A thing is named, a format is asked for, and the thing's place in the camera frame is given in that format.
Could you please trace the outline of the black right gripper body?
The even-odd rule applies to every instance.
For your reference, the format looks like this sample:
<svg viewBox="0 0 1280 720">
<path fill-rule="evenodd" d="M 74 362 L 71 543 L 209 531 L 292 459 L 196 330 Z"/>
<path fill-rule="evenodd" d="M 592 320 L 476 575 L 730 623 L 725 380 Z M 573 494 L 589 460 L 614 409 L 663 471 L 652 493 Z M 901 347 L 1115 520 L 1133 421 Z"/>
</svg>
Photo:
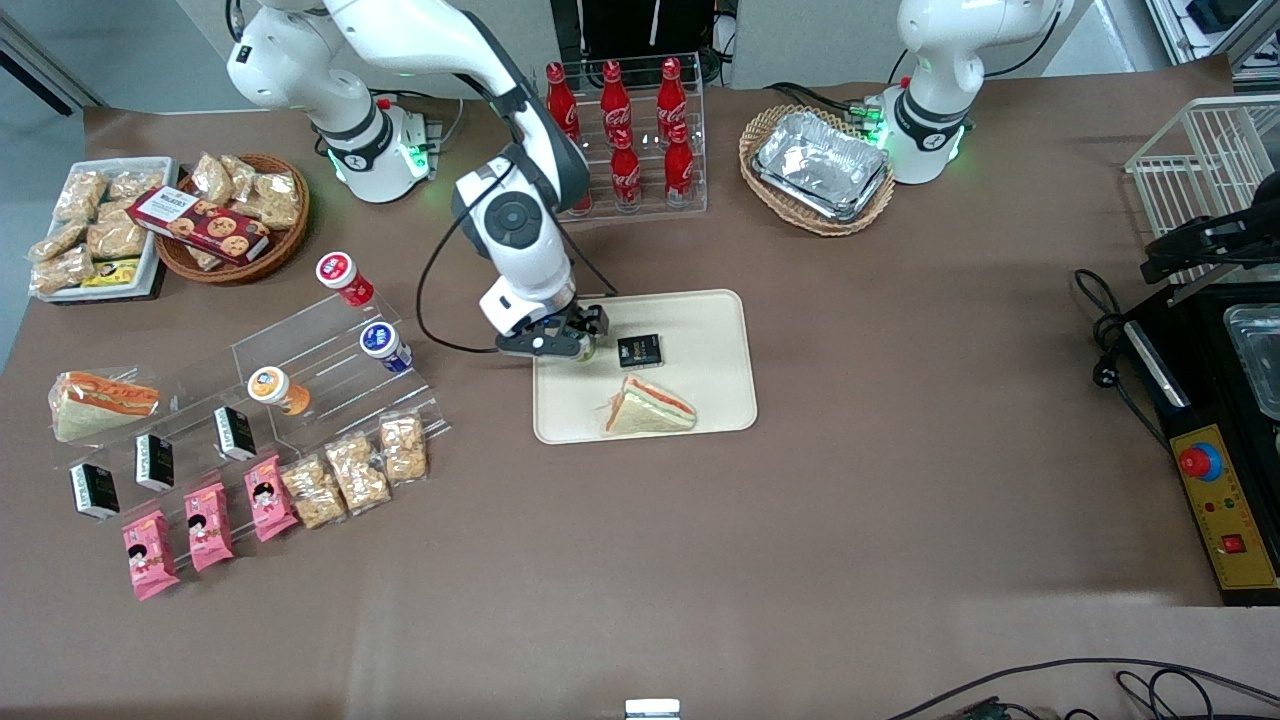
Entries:
<svg viewBox="0 0 1280 720">
<path fill-rule="evenodd" d="M 512 337 L 525 338 L 535 336 L 564 337 L 571 340 L 585 340 L 595 334 L 595 307 L 567 306 L 558 313 L 552 313 L 535 322 L 527 323 L 517 329 Z"/>
</svg>

